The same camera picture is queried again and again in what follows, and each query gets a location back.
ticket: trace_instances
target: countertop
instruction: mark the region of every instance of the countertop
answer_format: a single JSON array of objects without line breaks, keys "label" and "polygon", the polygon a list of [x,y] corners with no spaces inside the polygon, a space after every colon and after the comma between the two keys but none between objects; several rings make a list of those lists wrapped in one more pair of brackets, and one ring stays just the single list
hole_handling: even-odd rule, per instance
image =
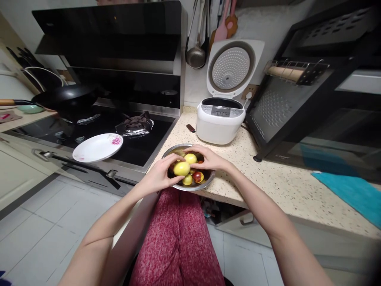
[{"label": "countertop", "polygon": [[[209,147],[223,158],[232,162],[243,174],[266,192],[294,222],[317,228],[326,228],[336,234],[354,234],[361,237],[381,239],[381,231],[367,221],[356,210],[342,201],[330,189],[315,179],[311,171],[268,161],[254,162],[257,153],[249,132],[240,128],[234,140],[224,146],[207,144],[191,133],[186,125],[196,127],[195,108],[185,111],[154,163],[161,159],[170,147],[181,144],[201,144]],[[204,190],[195,192],[220,202],[248,208],[229,176],[216,172],[212,183]]]},{"label": "countertop", "polygon": [[0,133],[5,132],[7,130],[14,129],[16,127],[27,125],[29,123],[33,123],[33,122],[40,120],[42,118],[56,114],[55,111],[43,111],[43,112],[35,113],[35,114],[26,114],[26,113],[18,110],[17,108],[1,109],[0,113],[7,112],[7,111],[13,111],[16,115],[22,116],[22,118],[16,119],[14,121],[9,121],[6,123],[1,123],[0,124]]}]

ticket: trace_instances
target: wok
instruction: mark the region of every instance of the wok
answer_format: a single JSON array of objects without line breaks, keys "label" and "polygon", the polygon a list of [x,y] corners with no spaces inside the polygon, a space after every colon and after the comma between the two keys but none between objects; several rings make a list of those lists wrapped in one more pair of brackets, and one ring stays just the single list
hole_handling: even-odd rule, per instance
[{"label": "wok", "polygon": [[58,87],[51,91],[42,92],[28,100],[0,99],[0,106],[35,104],[60,113],[86,109],[93,105],[104,90],[96,84],[78,84]]}]

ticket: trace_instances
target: pink spatula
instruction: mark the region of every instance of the pink spatula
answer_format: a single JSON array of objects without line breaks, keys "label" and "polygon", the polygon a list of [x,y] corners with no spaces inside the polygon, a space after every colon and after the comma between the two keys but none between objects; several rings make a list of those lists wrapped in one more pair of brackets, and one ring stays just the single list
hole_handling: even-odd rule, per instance
[{"label": "pink spatula", "polygon": [[227,37],[227,27],[225,24],[226,16],[227,16],[227,10],[229,9],[230,0],[226,0],[225,2],[225,9],[223,11],[223,18],[221,21],[221,25],[217,28],[216,34],[214,36],[214,42],[219,42],[222,40],[226,40]]}]

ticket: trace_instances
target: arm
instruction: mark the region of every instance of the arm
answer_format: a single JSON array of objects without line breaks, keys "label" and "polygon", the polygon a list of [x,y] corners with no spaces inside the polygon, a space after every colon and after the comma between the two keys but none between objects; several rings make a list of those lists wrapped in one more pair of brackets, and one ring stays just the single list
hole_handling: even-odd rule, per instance
[{"label": "arm", "polygon": [[146,195],[177,184],[184,178],[167,177],[170,164],[177,159],[184,161],[183,157],[175,154],[158,161],[125,197],[93,224],[74,253],[59,286],[99,285],[113,237],[126,221],[131,209]]},{"label": "arm", "polygon": [[269,236],[285,285],[332,285],[314,255],[304,244],[288,216],[258,186],[233,164],[201,145],[185,152],[199,152],[204,163],[192,164],[196,169],[223,170],[233,179],[249,209]]}]

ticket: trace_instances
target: white plate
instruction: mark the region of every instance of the white plate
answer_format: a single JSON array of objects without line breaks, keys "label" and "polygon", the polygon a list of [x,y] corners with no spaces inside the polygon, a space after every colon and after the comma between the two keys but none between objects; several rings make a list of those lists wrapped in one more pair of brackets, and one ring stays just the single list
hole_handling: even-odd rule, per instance
[{"label": "white plate", "polygon": [[102,161],[117,153],[122,145],[121,135],[100,134],[79,144],[73,151],[73,159],[83,163]]}]

